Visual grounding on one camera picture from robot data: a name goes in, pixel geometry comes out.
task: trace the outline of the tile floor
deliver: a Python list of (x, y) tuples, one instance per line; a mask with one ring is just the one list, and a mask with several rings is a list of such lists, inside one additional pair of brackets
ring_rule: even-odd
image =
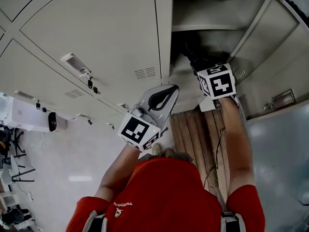
[[(35, 131), (26, 131), (21, 137), (21, 147), (27, 153), (24, 160), (29, 168), (30, 145), (40, 145), (41, 139), (42, 133)], [(164, 148), (174, 147), (171, 130), (158, 141)], [(68, 122), (68, 129), (61, 133), (45, 133), (45, 143), (44, 149), (31, 148), (37, 169), (35, 183), (20, 184), (23, 191), (29, 189), (34, 200), (21, 194), (24, 205), (32, 210), (37, 225), (44, 232), (61, 232), (65, 231), (76, 202), (96, 192), (102, 176), (125, 143), (117, 136), (117, 130), (98, 123), (90, 126), (82, 120)], [(35, 173), (26, 177), (34, 178)], [(13, 189), (19, 190), (17, 184)]]

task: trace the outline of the cable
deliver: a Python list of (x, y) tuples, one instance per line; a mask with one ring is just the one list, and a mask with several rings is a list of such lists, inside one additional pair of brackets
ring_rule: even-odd
[(217, 145), (217, 149), (216, 149), (216, 162), (215, 162), (215, 165), (211, 167), (209, 173), (208, 173), (207, 176), (205, 177), (204, 185), (203, 185), (204, 188), (205, 188), (205, 184), (206, 184), (206, 180), (207, 180), (208, 176), (211, 174), (211, 172), (212, 172), (214, 169), (218, 169), (218, 151), (219, 151), (220, 141), (221, 141), (223, 132), (225, 132), (225, 127), (223, 127), (223, 128), (220, 130), (220, 137), (219, 137), (219, 141), (218, 141), (218, 145)]
[[(31, 164), (32, 164), (33, 168), (35, 169), (35, 178), (34, 178), (34, 181), (36, 181), (36, 179), (37, 179), (37, 170), (36, 170), (36, 168), (35, 168), (35, 166), (34, 166), (33, 159), (32, 159), (32, 157), (31, 157), (31, 148), (32, 148), (32, 146), (36, 147), (37, 149), (44, 149), (44, 148), (45, 148), (45, 135), (44, 135), (44, 132), (42, 132), (42, 134), (43, 134), (43, 138), (42, 138), (42, 140), (41, 140), (40, 145), (37, 146), (37, 145), (35, 145), (34, 143), (32, 143), (32, 144), (30, 145), (30, 149), (29, 149), (29, 156), (30, 156)], [(31, 184), (29, 184), (29, 185), (27, 186), (27, 192), (23, 191), (23, 190), (20, 188), (19, 183), (17, 183), (17, 184), (18, 184), (19, 189), (20, 189), (24, 194), (28, 195), (28, 194), (30, 193), (30, 194), (32, 195), (32, 193), (29, 192), (29, 187), (30, 187), (33, 183), (34, 183), (34, 182), (32, 182)]]

